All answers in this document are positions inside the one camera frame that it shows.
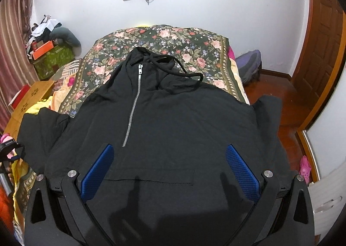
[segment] pink object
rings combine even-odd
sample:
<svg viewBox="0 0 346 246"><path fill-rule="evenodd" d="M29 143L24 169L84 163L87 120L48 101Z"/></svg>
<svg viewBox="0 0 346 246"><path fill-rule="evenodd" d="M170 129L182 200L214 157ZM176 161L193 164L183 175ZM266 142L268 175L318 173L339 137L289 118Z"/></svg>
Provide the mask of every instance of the pink object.
<svg viewBox="0 0 346 246"><path fill-rule="evenodd" d="M2 135L2 137L0 138L0 143L3 143L3 140L8 137L10 134L9 133L5 133Z"/></svg>
<svg viewBox="0 0 346 246"><path fill-rule="evenodd" d="M232 60L235 60L235 59L236 59L236 57L234 56L234 52L233 52L231 46L229 46L228 57L229 57L230 59L232 59Z"/></svg>
<svg viewBox="0 0 346 246"><path fill-rule="evenodd" d="M302 157L302 159L300 159L300 171L299 171L299 173L304 177L306 184L309 183L310 172L311 172L311 165L310 165L307 157L304 155Z"/></svg>
<svg viewBox="0 0 346 246"><path fill-rule="evenodd" d="M74 83L74 77L70 77L69 82L67 83L67 87L71 87Z"/></svg>
<svg viewBox="0 0 346 246"><path fill-rule="evenodd" d="M10 134L6 133L4 134L2 137L1 137L1 143L5 142L5 141L8 141L8 140L11 140L13 139ZM14 156L14 150L12 150L8 155L7 155L7 158L8 159L11 159L12 157Z"/></svg>

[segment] silver zipper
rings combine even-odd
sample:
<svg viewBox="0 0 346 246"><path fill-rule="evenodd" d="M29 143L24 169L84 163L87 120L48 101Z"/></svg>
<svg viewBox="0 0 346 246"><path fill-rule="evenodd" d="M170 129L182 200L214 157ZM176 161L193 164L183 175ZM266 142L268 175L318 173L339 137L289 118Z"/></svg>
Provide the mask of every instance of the silver zipper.
<svg viewBox="0 0 346 246"><path fill-rule="evenodd" d="M127 143L127 139L129 138L129 134L130 134L130 130L131 130L131 125L132 125L133 113L135 112L135 108L136 108L136 104L137 104L137 101L138 101L138 97L139 97L139 94L141 93L142 68L143 68L143 65L139 64L138 65L138 90L137 90L137 95L135 97L135 100L133 101L132 110L131 110L130 118L129 118L129 124L127 125L127 131L126 131L126 135L125 135L125 139L124 139L124 142L122 144L122 147L125 147L125 145Z"/></svg>

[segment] floral bedsheet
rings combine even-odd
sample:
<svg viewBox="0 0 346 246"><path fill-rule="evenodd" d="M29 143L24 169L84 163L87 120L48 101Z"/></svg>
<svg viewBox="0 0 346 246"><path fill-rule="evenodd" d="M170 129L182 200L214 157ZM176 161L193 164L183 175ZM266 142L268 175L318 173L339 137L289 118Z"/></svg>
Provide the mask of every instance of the floral bedsheet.
<svg viewBox="0 0 346 246"><path fill-rule="evenodd" d="M135 47L173 55L188 72L202 72L203 82L248 103L236 64L227 55L227 38L203 29L154 25L118 30L97 40L82 60L75 83L59 112L74 117L83 101L107 82Z"/></svg>

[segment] black drawstring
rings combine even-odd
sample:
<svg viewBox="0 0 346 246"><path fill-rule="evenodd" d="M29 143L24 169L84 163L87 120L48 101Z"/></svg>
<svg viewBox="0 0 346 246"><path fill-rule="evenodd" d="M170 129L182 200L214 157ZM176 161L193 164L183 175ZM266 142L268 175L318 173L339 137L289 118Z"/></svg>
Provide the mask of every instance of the black drawstring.
<svg viewBox="0 0 346 246"><path fill-rule="evenodd" d="M172 75L175 75L175 76L181 76L181 77L197 77L199 76L199 82L202 82L203 80L203 74L200 73L200 72L197 72L197 73L187 73L185 68L183 67L183 64L181 64L181 62L174 56L172 55L155 55L155 57L158 57L158 58L171 58L171 59L174 59L179 65L180 67L183 69L183 71L185 73L181 73L181 72L176 72L176 71L172 71L170 69L165 69L163 68L156 60L154 60L154 55L153 54L150 54L150 57L149 57L149 60L159 69L161 69L162 71L168 73L168 74L172 74Z"/></svg>

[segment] wooden door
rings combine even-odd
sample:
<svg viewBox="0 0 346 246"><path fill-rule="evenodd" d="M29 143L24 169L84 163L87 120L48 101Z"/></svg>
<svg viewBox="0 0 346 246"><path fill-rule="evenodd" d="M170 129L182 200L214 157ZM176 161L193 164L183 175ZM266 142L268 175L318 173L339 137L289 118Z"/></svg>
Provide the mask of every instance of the wooden door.
<svg viewBox="0 0 346 246"><path fill-rule="evenodd" d="M338 0L310 0L309 22L305 50L292 80L312 109L330 78L339 52L343 10Z"/></svg>

